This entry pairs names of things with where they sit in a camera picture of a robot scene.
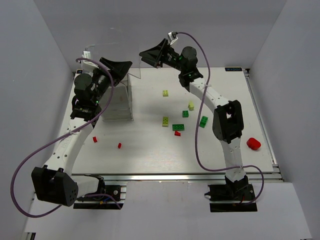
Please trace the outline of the clear plastic containers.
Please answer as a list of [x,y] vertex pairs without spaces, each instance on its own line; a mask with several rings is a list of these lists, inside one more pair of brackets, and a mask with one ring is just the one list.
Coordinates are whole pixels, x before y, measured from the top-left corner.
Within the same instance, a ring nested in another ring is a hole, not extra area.
[[141,78],[139,48],[129,43],[96,43],[85,47],[85,55],[98,61],[101,57],[114,62],[132,62],[124,78],[115,86],[112,99],[107,109],[102,113],[101,119],[105,122],[132,121],[133,94],[132,77]]

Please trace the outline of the light yellow-green square lego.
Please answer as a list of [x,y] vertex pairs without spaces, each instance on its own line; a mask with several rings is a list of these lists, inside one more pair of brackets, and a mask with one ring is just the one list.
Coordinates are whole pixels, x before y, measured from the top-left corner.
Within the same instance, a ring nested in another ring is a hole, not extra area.
[[168,90],[163,90],[163,91],[162,91],[162,96],[163,96],[163,97],[168,97],[168,96],[169,96]]

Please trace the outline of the pale yellow-green sloped lego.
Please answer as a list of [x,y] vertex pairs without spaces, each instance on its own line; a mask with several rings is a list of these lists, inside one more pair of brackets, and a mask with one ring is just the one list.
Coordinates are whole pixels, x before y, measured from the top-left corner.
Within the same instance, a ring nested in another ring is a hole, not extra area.
[[195,108],[194,103],[193,103],[192,101],[189,101],[189,102],[188,102],[188,109],[189,109],[190,111],[193,111],[194,108]]

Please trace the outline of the red lego brick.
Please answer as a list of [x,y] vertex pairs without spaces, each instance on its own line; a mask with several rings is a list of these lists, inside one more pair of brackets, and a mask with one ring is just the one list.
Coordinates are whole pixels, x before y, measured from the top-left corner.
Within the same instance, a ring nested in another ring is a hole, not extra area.
[[96,138],[95,136],[94,136],[92,139],[93,139],[93,142],[94,142],[94,143],[97,143],[97,142],[98,142],[98,140],[97,140],[97,138]]

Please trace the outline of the yellow-green rectangular lego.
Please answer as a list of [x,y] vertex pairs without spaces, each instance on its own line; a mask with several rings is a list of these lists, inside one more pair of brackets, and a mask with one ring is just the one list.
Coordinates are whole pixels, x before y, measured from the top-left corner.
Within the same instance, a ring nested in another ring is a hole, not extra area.
[[169,118],[167,116],[162,117],[162,127],[168,127],[169,126]]

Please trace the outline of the large red rounded lego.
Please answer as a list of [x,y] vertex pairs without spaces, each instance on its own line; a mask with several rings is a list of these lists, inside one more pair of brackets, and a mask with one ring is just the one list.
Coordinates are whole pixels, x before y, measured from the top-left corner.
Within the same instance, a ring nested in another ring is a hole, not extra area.
[[253,137],[246,141],[246,145],[253,151],[257,151],[261,147],[261,143]]

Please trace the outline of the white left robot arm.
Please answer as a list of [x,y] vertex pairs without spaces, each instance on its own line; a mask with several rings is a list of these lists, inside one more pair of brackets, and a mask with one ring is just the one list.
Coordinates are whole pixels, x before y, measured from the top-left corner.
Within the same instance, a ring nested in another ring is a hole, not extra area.
[[70,207],[80,197],[100,197],[106,192],[101,176],[72,177],[72,169],[83,143],[103,112],[101,98],[108,88],[115,89],[133,63],[101,57],[94,64],[95,67],[88,73],[81,71],[74,76],[74,97],[66,136],[59,140],[43,167],[35,167],[31,173],[40,201]]

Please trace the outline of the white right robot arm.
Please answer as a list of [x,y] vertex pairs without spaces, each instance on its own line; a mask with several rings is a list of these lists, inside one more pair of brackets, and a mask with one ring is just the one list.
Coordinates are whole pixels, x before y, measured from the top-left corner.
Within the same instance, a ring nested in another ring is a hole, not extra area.
[[181,53],[177,53],[165,38],[157,46],[140,52],[139,56],[154,68],[168,65],[180,72],[178,79],[181,86],[198,97],[201,105],[207,106],[213,114],[212,131],[222,146],[226,183],[238,188],[247,185],[248,177],[243,169],[240,148],[244,129],[241,103],[226,99],[202,80],[203,75],[197,68],[196,49],[186,46]]

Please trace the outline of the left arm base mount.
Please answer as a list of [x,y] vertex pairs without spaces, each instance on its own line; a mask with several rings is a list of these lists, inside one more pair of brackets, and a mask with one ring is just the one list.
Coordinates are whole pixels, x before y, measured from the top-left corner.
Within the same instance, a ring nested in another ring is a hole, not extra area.
[[120,210],[124,206],[127,184],[124,182],[105,182],[103,195],[82,196],[73,204],[76,210]]

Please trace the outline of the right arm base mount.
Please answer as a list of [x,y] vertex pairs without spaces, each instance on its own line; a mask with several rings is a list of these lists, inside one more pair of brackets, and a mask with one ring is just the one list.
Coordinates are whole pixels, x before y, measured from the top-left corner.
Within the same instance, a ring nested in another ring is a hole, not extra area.
[[249,213],[257,212],[255,192],[251,184],[233,193],[227,184],[208,185],[208,192],[204,197],[209,200],[211,213]]

